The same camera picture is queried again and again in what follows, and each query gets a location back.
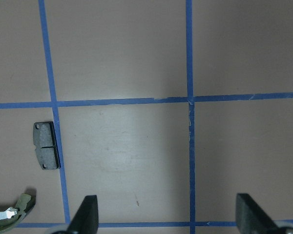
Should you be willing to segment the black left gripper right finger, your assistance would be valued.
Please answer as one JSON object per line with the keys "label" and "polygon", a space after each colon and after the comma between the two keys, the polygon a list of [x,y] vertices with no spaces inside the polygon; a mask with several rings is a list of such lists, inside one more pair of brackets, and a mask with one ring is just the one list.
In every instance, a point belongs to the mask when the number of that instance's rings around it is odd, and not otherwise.
{"label": "black left gripper right finger", "polygon": [[277,234],[279,227],[247,193],[236,195],[235,222],[241,234]]}

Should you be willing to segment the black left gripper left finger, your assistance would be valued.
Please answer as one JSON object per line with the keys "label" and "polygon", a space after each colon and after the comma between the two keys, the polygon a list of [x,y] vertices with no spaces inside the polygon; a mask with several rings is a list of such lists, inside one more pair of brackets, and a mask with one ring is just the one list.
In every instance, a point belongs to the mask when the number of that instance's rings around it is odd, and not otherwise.
{"label": "black left gripper left finger", "polygon": [[96,195],[84,197],[74,218],[66,229],[67,234],[96,234],[99,227],[98,200]]}

